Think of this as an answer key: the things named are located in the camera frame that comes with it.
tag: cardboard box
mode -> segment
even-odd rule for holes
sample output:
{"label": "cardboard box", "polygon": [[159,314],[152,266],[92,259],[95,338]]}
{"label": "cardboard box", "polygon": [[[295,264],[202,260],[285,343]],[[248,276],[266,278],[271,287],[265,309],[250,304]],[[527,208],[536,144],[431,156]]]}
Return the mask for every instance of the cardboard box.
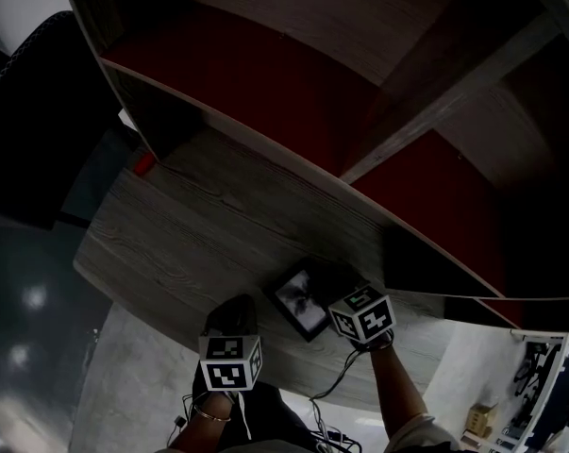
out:
{"label": "cardboard box", "polygon": [[466,416],[465,429],[468,429],[479,438],[487,438],[488,427],[495,419],[497,406],[484,406],[482,404],[473,405]]}

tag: bracelet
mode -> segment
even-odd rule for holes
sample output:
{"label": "bracelet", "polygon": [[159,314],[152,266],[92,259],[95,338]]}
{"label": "bracelet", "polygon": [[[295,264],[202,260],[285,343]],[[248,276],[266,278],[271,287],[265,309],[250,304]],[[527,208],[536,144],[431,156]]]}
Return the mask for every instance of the bracelet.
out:
{"label": "bracelet", "polygon": [[231,418],[227,418],[227,419],[222,419],[222,418],[216,418],[215,416],[211,416],[210,414],[206,414],[204,411],[202,411],[197,404],[193,405],[193,408],[196,410],[196,412],[198,414],[200,414],[202,417],[209,419],[210,421],[220,421],[222,423],[227,423],[228,421],[231,421]]}

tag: red shelf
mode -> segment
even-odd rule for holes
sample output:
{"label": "red shelf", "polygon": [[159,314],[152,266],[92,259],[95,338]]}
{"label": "red shelf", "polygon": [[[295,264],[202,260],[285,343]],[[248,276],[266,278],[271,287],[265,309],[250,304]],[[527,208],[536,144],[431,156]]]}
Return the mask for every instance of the red shelf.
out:
{"label": "red shelf", "polygon": [[384,161],[353,187],[504,295],[499,209],[492,185],[437,132]]}
{"label": "red shelf", "polygon": [[125,36],[102,60],[336,176],[377,94],[374,84],[305,44],[201,5]]}

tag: framed photo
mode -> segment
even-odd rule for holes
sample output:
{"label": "framed photo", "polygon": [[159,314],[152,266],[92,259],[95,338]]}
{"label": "framed photo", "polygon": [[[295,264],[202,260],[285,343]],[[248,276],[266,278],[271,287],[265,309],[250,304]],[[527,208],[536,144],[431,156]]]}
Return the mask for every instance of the framed photo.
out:
{"label": "framed photo", "polygon": [[301,260],[276,282],[263,289],[286,320],[311,342],[330,324],[330,315],[320,306],[317,297],[324,281],[318,267],[310,260]]}

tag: black frame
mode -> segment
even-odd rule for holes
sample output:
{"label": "black frame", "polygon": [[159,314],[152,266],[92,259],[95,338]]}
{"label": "black frame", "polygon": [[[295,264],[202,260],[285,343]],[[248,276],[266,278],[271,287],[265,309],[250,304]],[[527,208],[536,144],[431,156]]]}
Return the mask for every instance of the black frame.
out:
{"label": "black frame", "polygon": [[[326,317],[325,319],[318,324],[313,330],[308,331],[306,330],[301,324],[296,320],[296,317],[288,310],[288,308],[276,297],[276,292],[279,291],[286,283],[291,280],[294,276],[296,276],[299,272],[305,271],[308,273],[310,277],[315,277],[316,275],[319,276],[319,271],[317,270],[318,267],[314,266],[311,260],[303,259],[299,261],[296,265],[292,268],[287,270],[281,277],[279,277],[275,282],[271,283],[267,287],[263,289],[263,293],[269,298],[272,303],[276,306],[276,309],[286,318],[291,326],[301,334],[303,339],[305,339],[308,343],[313,341],[317,336],[319,336],[324,329],[326,329],[330,323],[332,322],[330,318],[330,314],[328,310],[325,310]],[[318,297],[313,297],[313,299],[320,304]]]}

